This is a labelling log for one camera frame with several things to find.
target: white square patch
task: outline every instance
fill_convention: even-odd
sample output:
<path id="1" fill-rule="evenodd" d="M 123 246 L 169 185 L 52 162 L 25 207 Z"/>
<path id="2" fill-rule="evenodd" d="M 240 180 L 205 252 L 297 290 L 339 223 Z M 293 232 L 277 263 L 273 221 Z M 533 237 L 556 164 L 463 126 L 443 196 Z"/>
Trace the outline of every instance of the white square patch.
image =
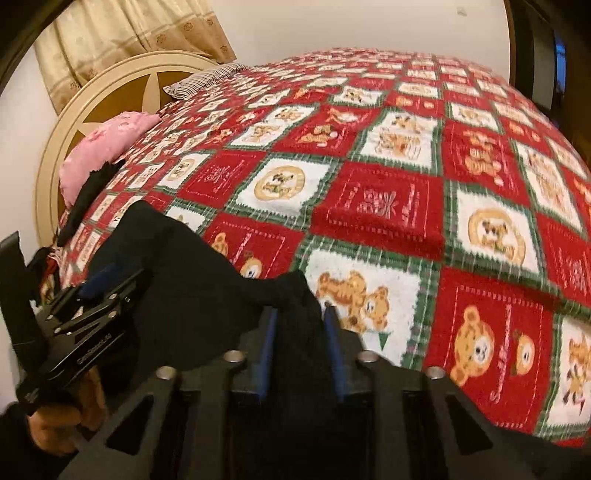
<path id="1" fill-rule="evenodd" d="M 492 104 L 495 106 L 496 111 L 499 112 L 502 116 L 510 118 L 511 120 L 515 120 L 516 122 L 519 122 L 521 124 L 527 125 L 530 128 L 534 127 L 527 115 L 523 113 L 521 110 L 515 108 L 514 106 L 506 105 L 504 103 L 499 102 L 492 102 Z"/>
<path id="2" fill-rule="evenodd" d="M 268 105 L 275 105 L 278 103 L 283 97 L 287 96 L 290 92 L 289 89 L 282 90 L 276 93 L 268 93 L 267 95 L 263 95 L 259 98 L 256 102 L 250 103 L 248 108 L 258 108 L 260 106 L 268 106 Z"/>
<path id="3" fill-rule="evenodd" d="M 548 140 L 548 143 L 550 144 L 552 150 L 554 150 L 556 159 L 558 159 L 558 161 L 562 163 L 562 165 L 564 165 L 569 170 L 575 172 L 579 177 L 584 179 L 587 178 L 585 169 L 578 161 L 577 157 L 575 157 L 569 150 L 564 148 L 562 145 L 559 145 L 551 138 L 546 137 L 546 139 Z"/>
<path id="4" fill-rule="evenodd" d="M 314 80 L 318 77 L 320 77 L 321 74 L 320 73 L 310 73 L 308 75 L 302 75 L 301 77 L 298 77 L 296 79 L 290 80 L 290 82 L 295 83 L 295 82 L 306 82 L 308 80 Z"/>
<path id="5" fill-rule="evenodd" d="M 540 206 L 581 231 L 582 226 L 577 210 L 556 164 L 537 150 L 519 142 L 515 143 L 525 167 L 528 183 Z"/>
<path id="6" fill-rule="evenodd" d="M 154 165 L 150 165 L 144 169 L 142 173 L 134 178 L 134 181 L 128 185 L 129 189 L 140 189 L 144 186 L 144 184 L 150 179 L 152 175 L 154 175 L 158 170 L 162 168 L 164 163 L 156 163 Z"/>
<path id="7" fill-rule="evenodd" d="M 554 126 L 552 125 L 550 120 L 548 120 L 548 118 L 545 115 L 542 115 L 541 113 L 536 112 L 535 110 L 532 110 L 531 108 L 527 107 L 526 105 L 521 105 L 521 109 L 525 113 L 527 113 L 530 117 L 532 117 L 534 120 L 537 120 L 538 122 L 547 126 L 548 128 L 554 128 Z"/>
<path id="8" fill-rule="evenodd" d="M 198 133 L 194 137 L 190 137 L 185 140 L 185 143 L 178 149 L 174 151 L 175 155 L 182 155 L 192 149 L 194 149 L 197 145 L 204 142 L 207 136 L 211 133 L 210 129 L 204 130 L 201 133 Z"/>
<path id="9" fill-rule="evenodd" d="M 305 201 L 318 191 L 328 164 L 270 158 L 242 190 L 236 203 L 255 210 L 298 217 Z"/>
<path id="10" fill-rule="evenodd" d="M 468 85 L 460 85 L 459 83 L 451 83 L 446 82 L 445 87 L 447 90 L 456 93 L 462 93 L 464 95 L 472 95 L 474 97 L 479 97 L 480 92 L 476 90 L 474 87 L 469 87 Z"/>
<path id="11" fill-rule="evenodd" d="M 206 161 L 211 155 L 208 153 L 190 153 L 181 158 L 178 163 L 168 172 L 157 184 L 158 187 L 165 187 L 177 190 L 183 182 Z"/>
<path id="12" fill-rule="evenodd" d="M 269 88 L 269 86 L 268 86 L 268 85 L 266 85 L 266 84 L 265 84 L 265 85 L 257 85 L 257 86 L 255 86 L 255 87 L 250 87 L 250 88 L 248 88 L 248 89 L 246 89 L 246 90 L 243 90 L 243 91 L 241 91 L 241 92 L 238 94 L 238 96 L 244 97 L 244 96 L 246 96 L 246 95 L 250 95 L 250 94 L 252 94 L 252 93 L 258 93 L 258 92 L 260 92 L 261 90 L 265 90 L 265 89 L 268 89 L 268 88 Z"/>
<path id="13" fill-rule="evenodd" d="M 454 67 L 445 67 L 441 66 L 441 73 L 447 73 L 449 75 L 457 75 L 459 77 L 467 77 L 466 70 L 464 69 L 457 69 Z"/>
<path id="14" fill-rule="evenodd" d="M 346 81 L 347 77 L 322 77 L 310 82 L 306 86 L 309 88 L 336 87 L 343 85 Z"/>
<path id="15" fill-rule="evenodd" d="M 381 90 L 366 90 L 346 85 L 343 91 L 333 96 L 334 102 L 349 103 L 351 105 L 374 106 L 384 95 Z"/>
<path id="16" fill-rule="evenodd" d="M 127 209 L 131 207 L 135 202 L 139 202 L 142 198 L 144 198 L 143 195 L 134 195 L 129 200 L 127 200 L 127 202 L 125 202 L 125 205 L 123 205 L 119 210 L 117 210 L 117 212 L 109 222 L 109 228 L 115 228 L 117 225 L 119 225 L 119 222 L 123 218 L 123 215 L 125 215 L 125 212 L 127 212 Z"/>
<path id="17" fill-rule="evenodd" d="M 464 250 L 540 274 L 525 214 L 494 197 L 462 189 L 456 195 L 457 240 Z"/>
<path id="18" fill-rule="evenodd" d="M 107 210 L 107 208 L 109 208 L 111 203 L 113 203 L 113 200 L 115 200 L 116 198 L 117 195 L 107 195 L 105 198 L 103 198 L 103 201 L 99 203 L 99 206 L 90 216 L 90 220 L 92 220 L 93 222 L 98 222 L 100 220 L 100 217 L 103 216 L 103 213 Z"/>
<path id="19" fill-rule="evenodd" d="M 589 345 L 591 326 L 563 317 L 560 347 L 555 359 L 558 391 L 548 411 L 548 426 L 588 424 L 591 419 L 591 378 Z"/>
<path id="20" fill-rule="evenodd" d="M 291 105 L 273 110 L 261 122 L 251 125 L 230 145 L 260 147 L 268 145 L 282 136 L 283 132 L 314 112 L 313 106 Z"/>
<path id="21" fill-rule="evenodd" d="M 197 111 L 198 112 L 210 112 L 211 110 L 215 110 L 219 105 L 221 105 L 226 100 L 227 100 L 227 98 L 220 98 L 219 100 L 214 100 L 212 102 L 209 102 L 207 105 L 205 105 L 204 107 L 200 108 Z"/>
<path id="22" fill-rule="evenodd" d="M 365 72 L 367 69 L 364 68 L 352 68 L 352 69 L 339 69 L 336 71 L 336 73 L 363 73 Z"/>
<path id="23" fill-rule="evenodd" d="M 319 67 L 319 68 L 318 68 L 318 71 L 319 71 L 319 72 L 330 72 L 331 70 L 338 70 L 338 69 L 341 69 L 341 68 L 343 68 L 344 66 L 345 66 L 345 64 L 344 64 L 344 63 L 338 63 L 338 64 L 335 64 L 335 65 L 324 65 L 324 66 L 322 66 L 322 67 Z"/>
<path id="24" fill-rule="evenodd" d="M 202 127 L 203 125 L 209 125 L 209 124 L 215 123 L 215 122 L 217 122 L 217 120 L 220 117 L 226 115 L 226 113 L 229 112 L 229 111 L 230 111 L 230 109 L 229 108 L 226 108 L 225 110 L 216 110 L 214 112 L 211 112 L 207 116 L 207 118 L 203 122 L 201 122 L 199 124 L 199 126 Z"/>
<path id="25" fill-rule="evenodd" d="M 78 255 L 78 259 L 76 260 L 76 266 L 78 270 L 84 270 L 86 264 L 90 260 L 90 256 L 95 251 L 96 244 L 100 240 L 100 233 L 92 231 L 88 236 L 88 240 L 82 247 L 80 254 Z"/>
<path id="26" fill-rule="evenodd" d="M 496 83 L 483 82 L 482 80 L 477 80 L 476 83 L 483 92 L 489 92 L 493 93 L 494 95 L 507 98 L 507 92 L 505 89 Z"/>
<path id="27" fill-rule="evenodd" d="M 384 79 L 384 80 L 394 80 L 396 75 L 393 73 L 376 73 L 376 72 L 369 72 L 364 73 L 362 75 L 363 78 L 366 79 Z"/>
<path id="28" fill-rule="evenodd" d="M 361 334 L 361 339 L 366 349 L 401 365 L 414 323 L 421 285 L 418 274 L 368 264 L 320 249 L 310 254 L 304 274 L 320 305 L 329 301 L 341 321 L 356 316 L 357 321 L 362 322 L 366 331 Z M 347 283 L 365 285 L 359 307 L 349 305 L 344 297 L 339 297 L 337 287 Z M 390 333 L 383 350 L 378 336 L 380 332 Z"/>
<path id="29" fill-rule="evenodd" d="M 450 114 L 454 120 L 458 120 L 459 122 L 473 127 L 487 127 L 495 132 L 499 131 L 499 126 L 496 123 L 495 117 L 493 117 L 490 112 L 462 105 L 461 103 L 450 102 L 449 105 Z"/>
<path id="30" fill-rule="evenodd" d="M 418 95 L 428 98 L 439 98 L 439 89 L 430 85 L 422 85 L 420 83 L 401 83 L 398 85 L 400 93 L 407 93 L 408 95 Z"/>
<path id="31" fill-rule="evenodd" d="M 121 181 L 121 179 L 125 177 L 125 174 L 127 172 L 127 168 L 122 168 L 121 170 L 119 170 L 117 175 L 115 175 L 113 179 L 109 182 L 105 190 L 112 190 L 115 187 L 115 185 L 117 185 Z"/>
<path id="32" fill-rule="evenodd" d="M 407 76 L 416 79 L 437 80 L 437 74 L 432 70 L 409 70 Z"/>
<path id="33" fill-rule="evenodd" d="M 406 112 L 388 112 L 368 132 L 361 155 L 403 162 L 412 166 L 432 168 L 431 143 L 438 122 Z"/>
<path id="34" fill-rule="evenodd" d="M 413 67 L 434 67 L 432 60 L 413 60 Z"/>
<path id="35" fill-rule="evenodd" d="M 183 222 L 187 225 L 193 232 L 196 232 L 197 229 L 203 224 L 206 218 L 201 215 L 200 213 L 194 212 L 189 209 L 185 209 L 179 206 L 172 206 L 169 208 L 168 212 L 166 212 L 166 216 L 170 218 L 174 218 L 179 222 Z"/>
<path id="36" fill-rule="evenodd" d="M 376 65 L 376 67 L 379 69 L 385 69 L 385 70 L 402 70 L 401 63 L 389 63 L 389 62 L 385 62 L 385 61 L 379 62 Z"/>

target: curtain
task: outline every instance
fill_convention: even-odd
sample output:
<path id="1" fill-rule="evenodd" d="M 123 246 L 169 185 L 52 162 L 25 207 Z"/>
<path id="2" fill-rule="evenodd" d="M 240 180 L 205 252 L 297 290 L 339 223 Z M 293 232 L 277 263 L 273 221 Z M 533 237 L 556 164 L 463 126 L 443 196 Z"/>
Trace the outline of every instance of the curtain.
<path id="1" fill-rule="evenodd" d="M 156 50 L 236 59 L 209 0 L 74 0 L 35 42 L 57 113 L 101 71 Z"/>

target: pillowcase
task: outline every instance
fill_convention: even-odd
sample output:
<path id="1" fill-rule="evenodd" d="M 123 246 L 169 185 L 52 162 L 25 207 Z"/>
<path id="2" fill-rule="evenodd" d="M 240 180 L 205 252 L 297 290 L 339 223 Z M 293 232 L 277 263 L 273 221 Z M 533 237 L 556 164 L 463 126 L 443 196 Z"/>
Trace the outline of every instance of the pillowcase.
<path id="1" fill-rule="evenodd" d="M 85 181 L 78 193 L 66 224 L 57 236 L 58 247 L 64 247 L 67 241 L 74 236 L 90 206 L 124 164 L 125 160 L 113 164 L 105 162 L 100 170 L 90 172 L 88 180 Z"/>
<path id="2" fill-rule="evenodd" d="M 199 90 L 247 68 L 246 65 L 235 61 L 224 65 L 217 65 L 202 72 L 193 73 L 180 82 L 164 87 L 164 91 L 177 100 L 187 100 Z"/>
<path id="3" fill-rule="evenodd" d="M 99 170 L 105 162 L 113 163 L 160 121 L 158 115 L 146 112 L 123 112 L 85 136 L 60 167 L 60 188 L 66 207 L 74 205 L 91 171 Z"/>

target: dark wooden frame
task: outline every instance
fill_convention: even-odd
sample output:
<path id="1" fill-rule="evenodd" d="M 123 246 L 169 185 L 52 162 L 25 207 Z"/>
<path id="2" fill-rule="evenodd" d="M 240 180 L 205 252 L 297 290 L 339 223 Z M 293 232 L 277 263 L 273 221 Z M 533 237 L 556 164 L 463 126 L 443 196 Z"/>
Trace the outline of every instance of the dark wooden frame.
<path id="1" fill-rule="evenodd" d="M 72 0 L 16 0 L 2 13 L 0 28 L 0 93 L 41 32 Z"/>

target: white wall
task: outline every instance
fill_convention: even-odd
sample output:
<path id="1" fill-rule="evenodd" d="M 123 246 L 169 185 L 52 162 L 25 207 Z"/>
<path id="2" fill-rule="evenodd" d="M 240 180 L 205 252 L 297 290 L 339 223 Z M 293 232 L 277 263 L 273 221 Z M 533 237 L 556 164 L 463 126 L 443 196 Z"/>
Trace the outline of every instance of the white wall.
<path id="1" fill-rule="evenodd" d="M 210 0 L 238 60 L 367 47 L 476 61 L 509 78 L 503 0 Z M 464 7 L 466 17 L 457 14 Z"/>
<path id="2" fill-rule="evenodd" d="M 0 95 L 0 239 L 18 230 L 27 262 L 39 248 L 33 212 L 35 177 L 56 120 L 31 48 Z M 0 411 L 14 399 L 16 372 L 0 314 Z"/>

